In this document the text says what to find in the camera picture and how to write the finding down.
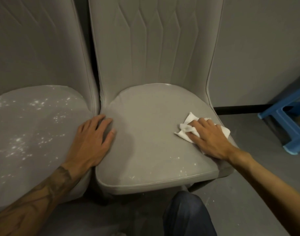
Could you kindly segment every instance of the blue plastic stool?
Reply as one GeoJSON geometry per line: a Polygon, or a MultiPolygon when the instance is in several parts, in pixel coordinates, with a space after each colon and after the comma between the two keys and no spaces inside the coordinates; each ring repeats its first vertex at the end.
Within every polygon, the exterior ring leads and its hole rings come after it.
{"type": "Polygon", "coordinates": [[[294,103],[300,98],[300,89],[286,97],[285,99],[275,103],[266,111],[259,113],[258,117],[263,119],[268,115],[273,116],[278,123],[290,135],[291,141],[283,146],[283,148],[292,155],[297,155],[300,152],[300,127],[283,111],[283,108],[288,105],[294,106],[288,113],[300,115],[300,102],[294,103]]]}

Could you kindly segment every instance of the dark blue pants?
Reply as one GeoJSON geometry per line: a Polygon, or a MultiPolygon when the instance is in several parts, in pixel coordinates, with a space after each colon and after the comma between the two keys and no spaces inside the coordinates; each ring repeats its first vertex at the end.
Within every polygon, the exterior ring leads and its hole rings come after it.
{"type": "Polygon", "coordinates": [[[165,236],[217,236],[210,215],[201,199],[179,191],[163,215],[165,236]]]}

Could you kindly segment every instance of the black baseboard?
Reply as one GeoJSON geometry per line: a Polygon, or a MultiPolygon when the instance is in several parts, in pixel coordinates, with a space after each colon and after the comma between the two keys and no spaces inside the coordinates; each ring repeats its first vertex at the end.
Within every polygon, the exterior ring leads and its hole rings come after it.
{"type": "MultiPolygon", "coordinates": [[[[261,105],[244,105],[244,106],[231,106],[231,107],[215,107],[217,115],[230,115],[230,114],[245,114],[245,113],[261,113],[271,107],[272,104],[261,105]]],[[[290,110],[292,107],[287,106],[285,111],[290,110]]]]}

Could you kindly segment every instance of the forearm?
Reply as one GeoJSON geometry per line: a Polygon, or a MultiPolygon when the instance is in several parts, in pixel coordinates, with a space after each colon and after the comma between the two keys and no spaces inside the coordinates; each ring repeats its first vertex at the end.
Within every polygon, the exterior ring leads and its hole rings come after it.
{"type": "Polygon", "coordinates": [[[228,162],[252,185],[291,235],[300,235],[300,193],[256,162],[236,151],[228,162]]]}
{"type": "Polygon", "coordinates": [[[35,235],[61,198],[75,185],[64,167],[0,212],[0,236],[35,235]]]}

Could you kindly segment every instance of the tattooed forearm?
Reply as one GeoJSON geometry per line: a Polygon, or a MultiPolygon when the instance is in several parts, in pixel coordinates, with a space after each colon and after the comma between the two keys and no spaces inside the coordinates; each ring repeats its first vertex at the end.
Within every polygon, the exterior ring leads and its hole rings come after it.
{"type": "Polygon", "coordinates": [[[74,184],[69,171],[59,167],[50,177],[0,213],[0,236],[34,235],[60,198],[74,184]]]}

